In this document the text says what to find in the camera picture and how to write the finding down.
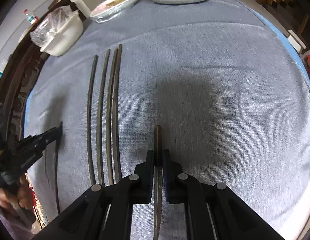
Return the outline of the person's left hand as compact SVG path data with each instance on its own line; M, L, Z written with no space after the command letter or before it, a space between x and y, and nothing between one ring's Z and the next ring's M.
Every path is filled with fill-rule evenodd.
M25 174L20 177L20 186L17 193L10 193L7 189L0 189L0 207L7 213L16 217L17 213L12 207L12 203L18 203L20 207L31 211L33 210L32 190L29 187L29 182Z

